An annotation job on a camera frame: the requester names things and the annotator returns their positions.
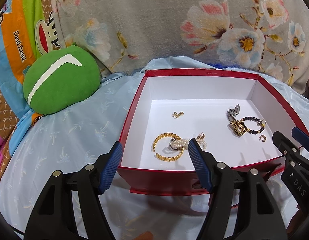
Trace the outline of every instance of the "stud earring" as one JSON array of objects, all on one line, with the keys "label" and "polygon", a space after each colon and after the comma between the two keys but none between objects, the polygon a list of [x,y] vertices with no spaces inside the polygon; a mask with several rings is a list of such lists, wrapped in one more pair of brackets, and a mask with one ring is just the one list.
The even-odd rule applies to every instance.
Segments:
[{"label": "stud earring", "polygon": [[173,117],[175,117],[176,119],[179,118],[179,116],[182,116],[183,115],[183,112],[180,112],[179,114],[177,114],[176,112],[174,112],[172,114]]}]

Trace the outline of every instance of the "floral blanket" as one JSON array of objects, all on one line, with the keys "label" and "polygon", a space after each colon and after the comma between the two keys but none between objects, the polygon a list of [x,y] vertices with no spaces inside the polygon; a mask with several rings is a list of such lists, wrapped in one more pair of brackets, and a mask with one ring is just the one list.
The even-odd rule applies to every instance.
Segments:
[{"label": "floral blanket", "polygon": [[189,56],[266,73],[304,93],[309,10],[302,0],[52,0],[61,47],[75,42],[104,76]]}]

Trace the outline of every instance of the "pearl bracelet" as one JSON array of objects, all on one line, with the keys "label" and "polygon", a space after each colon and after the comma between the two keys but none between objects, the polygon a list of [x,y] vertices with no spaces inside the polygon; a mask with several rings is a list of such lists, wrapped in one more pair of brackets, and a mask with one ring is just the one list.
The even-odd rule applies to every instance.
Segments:
[{"label": "pearl bracelet", "polygon": [[[196,141],[200,145],[200,148],[204,151],[207,148],[207,143],[203,139],[204,139],[204,134],[202,133],[202,134],[198,135],[198,137],[196,138]],[[174,150],[180,149],[181,147],[183,147],[185,150],[187,150],[190,140],[191,139],[178,140],[177,138],[172,138],[170,140],[169,145]]]}]

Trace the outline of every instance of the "bed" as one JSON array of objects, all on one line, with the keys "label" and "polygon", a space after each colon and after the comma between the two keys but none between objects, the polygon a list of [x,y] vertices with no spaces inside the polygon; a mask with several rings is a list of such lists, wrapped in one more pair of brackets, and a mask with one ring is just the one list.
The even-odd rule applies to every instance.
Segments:
[{"label": "bed", "polygon": [[[36,199],[54,170],[78,171],[107,153],[119,139],[143,72],[175,67],[213,68],[187,57],[155,59],[132,76],[110,75],[87,100],[45,116],[30,128],[0,182],[0,211],[7,222],[24,232]],[[291,104],[309,131],[309,100],[288,85],[267,75],[263,77]],[[308,152],[302,154],[309,158]],[[297,208],[280,175],[271,177],[267,184],[287,226]],[[195,239],[208,210],[209,195],[150,196],[133,194],[129,189],[116,174],[110,189],[100,199],[116,239],[132,239],[145,231],[150,231],[155,239]],[[73,203],[78,231],[87,237],[75,193]],[[233,209],[227,236],[232,234],[235,217]]]}]

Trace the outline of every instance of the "red box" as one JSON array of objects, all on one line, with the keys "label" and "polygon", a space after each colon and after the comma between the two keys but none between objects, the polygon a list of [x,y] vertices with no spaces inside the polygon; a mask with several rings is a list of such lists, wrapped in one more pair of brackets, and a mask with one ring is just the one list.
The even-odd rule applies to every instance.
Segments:
[{"label": "red box", "polygon": [[[237,120],[252,116],[265,119],[261,142],[259,135],[234,135],[226,112],[240,104]],[[184,115],[174,119],[176,111]],[[258,130],[254,122],[246,124]],[[258,74],[215,69],[163,69],[146,71],[130,106],[120,142],[124,154],[118,173],[131,186],[130,192],[149,195],[198,195],[207,191],[199,180],[188,151],[174,162],[164,162],[152,152],[155,138],[172,132],[182,138],[206,135],[207,152],[238,171],[256,168],[262,173],[279,167],[285,158],[272,144],[272,134],[279,130],[295,145],[293,127],[309,134],[299,116],[280,93]],[[156,145],[156,152],[167,151],[169,138]]]}]

